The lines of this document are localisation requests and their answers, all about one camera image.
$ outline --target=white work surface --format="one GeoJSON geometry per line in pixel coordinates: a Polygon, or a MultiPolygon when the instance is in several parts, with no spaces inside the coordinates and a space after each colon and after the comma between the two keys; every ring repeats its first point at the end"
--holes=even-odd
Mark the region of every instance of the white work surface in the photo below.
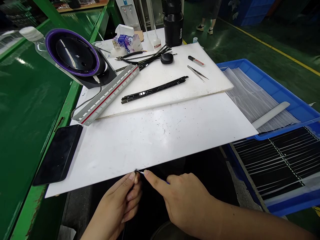
{"type": "MultiPolygon", "coordinates": [[[[156,53],[156,51],[146,52],[144,54],[150,55],[152,53],[156,53]]],[[[121,94],[114,99],[113,103],[99,115],[98,119],[183,102],[205,95],[225,92],[233,88],[233,84],[206,54],[199,43],[173,47],[172,53],[177,53],[177,55],[174,55],[173,63],[162,64],[159,59],[152,62],[132,80],[121,94]],[[188,59],[188,55],[201,60],[206,66],[200,67],[193,63],[188,59]],[[187,65],[190,65],[201,72],[204,76],[209,78],[209,80],[202,77],[205,81],[203,82],[187,68],[187,65]],[[189,78],[182,84],[158,92],[156,93],[157,95],[149,95],[143,99],[121,104],[121,98],[124,96],[163,85],[183,76],[189,76],[189,78]]],[[[116,61],[114,59],[108,60],[114,69],[128,65],[123,61],[116,61]]],[[[90,89],[87,94],[87,99],[92,98],[95,94],[96,89],[90,89]]]]}
{"type": "MultiPolygon", "coordinates": [[[[78,105],[86,93],[87,89],[83,88],[78,105]]],[[[83,127],[66,179],[50,184],[45,197],[256,134],[226,93],[99,119],[83,127]]]]}

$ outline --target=black smartphone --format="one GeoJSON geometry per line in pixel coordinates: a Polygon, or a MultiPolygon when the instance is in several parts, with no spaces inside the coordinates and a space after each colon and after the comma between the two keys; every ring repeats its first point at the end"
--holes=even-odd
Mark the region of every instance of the black smartphone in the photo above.
{"type": "Polygon", "coordinates": [[[33,186],[60,182],[67,177],[82,129],[83,126],[79,124],[58,128],[33,180],[33,186]]]}

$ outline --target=green workbench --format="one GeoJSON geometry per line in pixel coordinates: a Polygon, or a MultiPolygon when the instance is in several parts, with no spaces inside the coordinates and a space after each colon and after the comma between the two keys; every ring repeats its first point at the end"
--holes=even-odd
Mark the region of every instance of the green workbench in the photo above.
{"type": "MultiPolygon", "coordinates": [[[[114,0],[104,8],[61,14],[69,29],[90,42],[104,36],[114,0]]],[[[37,29],[56,28],[49,19],[37,29]]],[[[1,239],[56,239],[66,194],[44,199],[47,186],[31,186],[54,131],[67,126],[81,87],[22,39],[0,56],[1,239]]]]}

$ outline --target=black water bottle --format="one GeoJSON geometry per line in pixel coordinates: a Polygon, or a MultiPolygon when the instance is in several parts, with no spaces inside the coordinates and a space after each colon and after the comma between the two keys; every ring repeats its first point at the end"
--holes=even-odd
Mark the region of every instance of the black water bottle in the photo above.
{"type": "Polygon", "coordinates": [[[181,12],[181,0],[161,0],[164,14],[164,36],[168,47],[182,44],[183,15],[181,12]]]}

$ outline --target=blue plastic crate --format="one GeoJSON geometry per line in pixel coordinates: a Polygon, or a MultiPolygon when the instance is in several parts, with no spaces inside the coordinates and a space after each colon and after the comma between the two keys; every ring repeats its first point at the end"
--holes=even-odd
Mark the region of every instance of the blue plastic crate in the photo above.
{"type": "Polygon", "coordinates": [[[320,121],[320,113],[298,98],[268,74],[260,70],[257,66],[249,62],[247,59],[218,63],[217,66],[222,71],[226,70],[228,67],[231,69],[240,68],[249,78],[251,78],[252,81],[262,87],[278,103],[282,103],[284,101],[289,102],[290,106],[287,107],[286,110],[300,121],[300,123],[292,124],[272,132],[255,135],[250,138],[265,140],[292,131],[299,127],[307,126],[311,123],[320,121]]]}
{"type": "MultiPolygon", "coordinates": [[[[320,137],[320,123],[312,123],[307,127],[313,134],[320,137]]],[[[244,181],[244,183],[247,186],[247,189],[254,200],[255,203],[259,204],[261,206],[261,203],[256,195],[256,193],[253,190],[253,187],[248,180],[245,172],[243,171],[236,155],[234,154],[232,148],[230,145],[227,145],[227,151],[225,151],[228,159],[230,160],[230,164],[237,176],[237,178],[241,181],[244,181]]],[[[290,198],[288,200],[285,200],[283,202],[279,202],[277,204],[273,205],[267,205],[268,210],[273,215],[276,215],[278,217],[282,217],[291,213],[295,213],[298,211],[301,211],[303,209],[310,208],[312,206],[320,205],[320,189],[316,189],[312,192],[303,193],[299,196],[290,198]]]]}
{"type": "Polygon", "coordinates": [[[262,22],[275,0],[247,0],[241,1],[240,5],[232,12],[229,0],[223,0],[219,10],[219,16],[230,20],[235,13],[237,18],[232,23],[237,26],[256,25],[262,22]]]}

